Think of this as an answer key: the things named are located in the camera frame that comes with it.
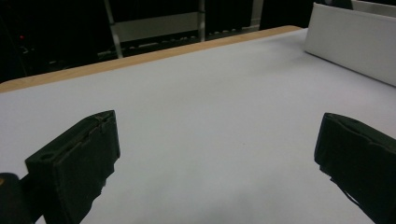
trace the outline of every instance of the white table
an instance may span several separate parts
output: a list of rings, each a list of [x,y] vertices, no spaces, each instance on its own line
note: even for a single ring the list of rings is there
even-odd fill
[[[373,223],[314,162],[333,112],[396,136],[396,89],[306,30],[0,94],[0,171],[115,109],[121,157],[82,223]]]

